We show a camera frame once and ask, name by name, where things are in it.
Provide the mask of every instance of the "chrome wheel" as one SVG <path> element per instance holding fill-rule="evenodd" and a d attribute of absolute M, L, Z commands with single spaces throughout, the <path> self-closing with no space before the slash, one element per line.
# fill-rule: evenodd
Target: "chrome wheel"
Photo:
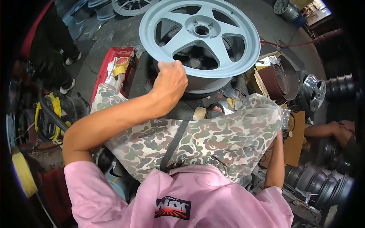
<path fill-rule="evenodd" d="M 309 108 L 315 112 L 321 107 L 326 96 L 326 84 L 323 80 L 318 80 L 314 74 L 310 74 L 303 81 L 303 92 Z"/>
<path fill-rule="evenodd" d="M 144 15 L 139 36 L 156 61 L 182 61 L 189 93 L 220 89 L 250 69 L 260 54 L 252 22 L 220 0 L 159 2 Z"/>

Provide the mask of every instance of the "workshop floor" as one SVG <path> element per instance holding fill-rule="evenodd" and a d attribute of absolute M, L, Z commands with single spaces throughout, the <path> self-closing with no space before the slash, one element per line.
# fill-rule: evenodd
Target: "workshop floor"
<path fill-rule="evenodd" d="M 293 23 L 287 23 L 273 12 L 271 5 L 263 0 L 229 0 L 245 13 L 255 25 L 260 37 L 264 40 L 281 44 L 306 43 L 312 39 L 303 29 L 295 28 Z M 139 39 L 139 24 L 143 15 L 126 18 L 117 16 L 107 22 L 99 22 L 96 15 L 86 20 L 83 24 L 76 25 L 70 18 L 64 18 L 69 26 L 79 50 L 83 53 L 80 61 L 67 66 L 76 79 L 75 92 L 80 92 L 82 97 L 90 101 L 97 74 L 104 57 L 110 47 L 133 46 L 137 49 L 139 65 L 132 84 L 130 97 L 137 97 L 147 93 L 151 85 L 146 85 L 150 74 L 155 74 L 151 57 L 145 52 Z M 261 54 L 280 51 L 289 59 L 298 71 L 304 69 L 315 74 L 319 79 L 325 79 L 325 73 L 320 58 L 314 45 L 302 47 L 276 48 L 265 44 L 261 46 Z M 191 119 L 194 109 L 188 103 L 181 101 L 165 118 Z M 315 114 L 315 124 L 326 122 L 326 104 Z"/>

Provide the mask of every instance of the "camo shorts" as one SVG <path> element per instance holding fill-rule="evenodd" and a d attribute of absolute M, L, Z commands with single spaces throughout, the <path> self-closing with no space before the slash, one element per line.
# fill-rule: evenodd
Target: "camo shorts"
<path fill-rule="evenodd" d="M 101 83 L 91 113 L 127 101 L 112 85 Z M 122 131 L 106 147 L 142 182 L 159 168 L 182 120 L 154 119 Z M 214 165 L 236 183 L 251 174 L 282 126 L 281 108 L 252 94 L 237 112 L 214 119 L 192 120 L 168 163 L 169 168 Z"/>

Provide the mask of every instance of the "another person's hand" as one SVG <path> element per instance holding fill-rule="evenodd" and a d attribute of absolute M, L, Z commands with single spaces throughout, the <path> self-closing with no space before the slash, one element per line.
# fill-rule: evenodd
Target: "another person's hand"
<path fill-rule="evenodd" d="M 150 94 L 159 102 L 161 116 L 170 112 L 183 96 L 188 79 L 185 69 L 179 60 L 174 62 L 159 62 L 160 72 L 155 80 Z"/>
<path fill-rule="evenodd" d="M 351 131 L 352 133 L 355 133 L 355 122 L 354 121 L 341 120 L 338 123 L 340 124 L 339 127 L 343 127 L 346 130 Z"/>

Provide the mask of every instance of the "red shirt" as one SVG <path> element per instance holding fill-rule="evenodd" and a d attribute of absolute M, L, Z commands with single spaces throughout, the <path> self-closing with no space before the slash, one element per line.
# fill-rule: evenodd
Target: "red shirt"
<path fill-rule="evenodd" d="M 39 22 L 41 21 L 41 19 L 43 18 L 43 16 L 45 15 L 45 13 L 47 12 L 52 3 L 53 1 L 50 1 L 46 5 L 46 7 L 42 10 L 42 12 L 37 17 L 32 27 L 30 28 L 30 31 L 28 32 L 27 36 L 25 37 L 24 43 L 22 45 L 22 48 L 20 49 L 20 54 L 19 54 L 22 60 L 26 61 L 29 59 L 30 48 L 32 46 L 32 41 L 35 35 L 35 31 L 37 30 Z"/>

